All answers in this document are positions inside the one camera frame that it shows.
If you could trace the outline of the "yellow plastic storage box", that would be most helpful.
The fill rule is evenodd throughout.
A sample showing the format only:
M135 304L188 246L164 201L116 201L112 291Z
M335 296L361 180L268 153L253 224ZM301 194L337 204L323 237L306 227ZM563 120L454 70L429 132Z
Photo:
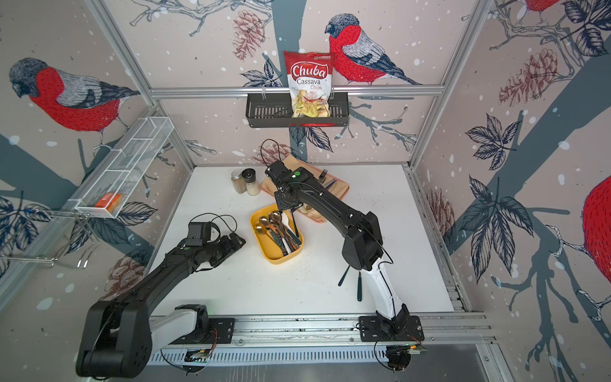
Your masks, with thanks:
M270 205L255 212L250 219L263 257L274 265L293 259L305 244L289 211Z

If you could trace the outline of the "beige cloth napkin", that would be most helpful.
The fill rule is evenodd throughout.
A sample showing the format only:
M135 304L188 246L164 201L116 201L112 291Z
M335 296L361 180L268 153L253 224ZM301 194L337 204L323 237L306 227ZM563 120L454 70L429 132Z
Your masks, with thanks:
M293 157L292 155L289 155L288 157L286 157L283 160L283 163L286 166L286 168L288 168L289 170L297 170L297 168L303 167L306 170L310 171L310 173L312 173L312 175L315 176L315 178L318 178L322 172L321 169L318 169L315 166L302 162L296 159L295 157ZM333 187L327 190L331 192L331 194L333 194L335 197L342 199L345 196L345 194L347 194L347 192L349 191L349 184L328 173L326 180L322 183L322 185L324 186L326 183L328 183L329 181L333 179L337 179L337 183ZM262 191L266 192L267 194L270 194L271 196L274 196L274 192L277 190L276 186L273 184L272 180L270 180L268 176L266 176L259 185ZM308 205L303 205L302 207L298 209L298 211L302 215L310 218L311 220L317 223L326 223L327 221L326 218L324 218L324 216L322 216L319 212L317 212L315 209L312 209Z

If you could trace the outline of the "black metal spoon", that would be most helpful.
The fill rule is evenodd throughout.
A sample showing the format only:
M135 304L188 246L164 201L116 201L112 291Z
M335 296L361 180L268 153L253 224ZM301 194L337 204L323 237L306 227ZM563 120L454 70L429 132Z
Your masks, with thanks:
M300 231L298 230L298 224L297 224L297 220L294 214L295 214L295 209L292 209L291 216L293 218L293 223L294 223L294 232L297 238L301 239L301 234L300 234Z

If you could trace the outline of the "aluminium frame rail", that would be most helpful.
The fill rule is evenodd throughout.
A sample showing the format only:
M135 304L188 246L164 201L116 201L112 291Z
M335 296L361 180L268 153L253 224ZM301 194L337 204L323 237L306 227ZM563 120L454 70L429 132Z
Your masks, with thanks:
M422 314L423 342L362 342L356 328L364 315L237 315L235 347L299 347L345 345L479 344L496 340L485 315L465 312Z

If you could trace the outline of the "glass spice jar brown contents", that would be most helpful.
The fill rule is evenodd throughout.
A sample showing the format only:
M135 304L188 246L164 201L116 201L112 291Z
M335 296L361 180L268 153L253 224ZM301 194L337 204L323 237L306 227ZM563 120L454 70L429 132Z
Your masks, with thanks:
M244 194L247 191L246 182L242 176L241 170L233 170L231 173L231 181L235 191L238 194Z

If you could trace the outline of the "red cassava chips bag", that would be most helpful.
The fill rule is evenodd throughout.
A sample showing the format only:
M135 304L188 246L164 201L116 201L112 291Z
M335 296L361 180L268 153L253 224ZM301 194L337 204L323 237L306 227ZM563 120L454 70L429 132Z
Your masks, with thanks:
M293 117L329 117L334 55L285 51L284 58Z

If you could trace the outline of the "glass spice jar black lid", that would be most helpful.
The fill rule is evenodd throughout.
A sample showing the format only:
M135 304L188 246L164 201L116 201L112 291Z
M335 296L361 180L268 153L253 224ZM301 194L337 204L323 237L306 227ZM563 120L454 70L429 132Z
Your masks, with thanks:
M257 182L256 171L253 168L246 168L241 173L245 182L247 193L250 196L257 196L260 193L260 185Z

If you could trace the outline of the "orange box on shelf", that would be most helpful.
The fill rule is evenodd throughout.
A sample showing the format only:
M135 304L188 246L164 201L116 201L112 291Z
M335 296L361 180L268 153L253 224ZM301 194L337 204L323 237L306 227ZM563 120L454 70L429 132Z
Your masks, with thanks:
M94 207L113 213L120 206L122 198L118 193L107 193L95 203Z

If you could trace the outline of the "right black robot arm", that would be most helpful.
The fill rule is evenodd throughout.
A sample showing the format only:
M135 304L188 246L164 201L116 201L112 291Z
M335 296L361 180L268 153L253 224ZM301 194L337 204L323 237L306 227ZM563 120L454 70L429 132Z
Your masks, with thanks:
M308 205L340 232L344 238L343 259L350 267L364 272L381 326L391 334L399 334L410 312L388 277L386 266L393 262L383 259L387 252L383 248L377 216L372 212L364 214L345 204L303 167L290 170L283 162L276 161L267 167L265 174L276 187L274 196L281 210L293 212Z

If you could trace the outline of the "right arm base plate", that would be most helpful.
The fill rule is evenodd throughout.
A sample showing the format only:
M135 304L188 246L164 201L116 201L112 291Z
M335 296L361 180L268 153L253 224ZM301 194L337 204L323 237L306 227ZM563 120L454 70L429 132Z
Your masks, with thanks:
M359 316L356 328L362 342L423 342L425 335L418 316L409 316L401 329L378 316Z

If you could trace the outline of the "dark green handled spoon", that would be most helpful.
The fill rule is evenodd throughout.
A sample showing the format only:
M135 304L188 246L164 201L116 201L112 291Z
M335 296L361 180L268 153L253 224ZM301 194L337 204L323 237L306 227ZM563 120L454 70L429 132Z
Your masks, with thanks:
M356 288L356 298L358 302L363 301L363 285L362 285L362 274L358 272L357 277L357 288Z

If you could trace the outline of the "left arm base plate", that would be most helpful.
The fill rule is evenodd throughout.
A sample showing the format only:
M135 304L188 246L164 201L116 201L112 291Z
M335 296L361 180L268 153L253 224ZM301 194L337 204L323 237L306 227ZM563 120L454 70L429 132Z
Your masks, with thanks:
M205 329L200 324L189 334L179 337L171 345L226 345L232 342L235 318L208 318Z

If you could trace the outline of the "white plastic spoon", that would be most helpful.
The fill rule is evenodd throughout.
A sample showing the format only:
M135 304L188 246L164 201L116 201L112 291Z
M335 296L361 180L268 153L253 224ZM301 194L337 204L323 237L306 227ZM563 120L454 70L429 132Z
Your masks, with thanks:
M291 221L285 212L281 211L282 223L284 224L286 230L288 231L288 235L292 238L294 243L298 248L302 246L302 242L299 239L299 236L295 233L294 229L291 227Z

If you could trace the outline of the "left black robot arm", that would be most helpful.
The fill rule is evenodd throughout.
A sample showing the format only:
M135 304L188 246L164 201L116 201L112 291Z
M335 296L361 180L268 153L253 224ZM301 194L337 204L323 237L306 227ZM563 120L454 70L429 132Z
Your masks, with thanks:
M196 340L211 346L232 340L234 319L211 319L204 305L183 304L166 316L152 313L184 279L213 270L246 244L230 232L212 237L213 222L191 222L188 235L165 254L144 279L112 300L96 302L88 311L76 359L80 377L134 378L152 355L176 340Z

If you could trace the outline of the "copper rose gold spoon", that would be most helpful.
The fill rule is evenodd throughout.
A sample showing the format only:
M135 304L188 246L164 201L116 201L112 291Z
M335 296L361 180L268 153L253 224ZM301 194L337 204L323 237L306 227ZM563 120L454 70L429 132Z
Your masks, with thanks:
M259 217L259 223L262 224L267 229L267 232L270 233L270 235L272 236L272 239L281 248L283 255L287 256L289 254L288 252L289 247L288 247L288 244L286 243L286 240L284 240L282 234L278 231L278 229L265 216Z

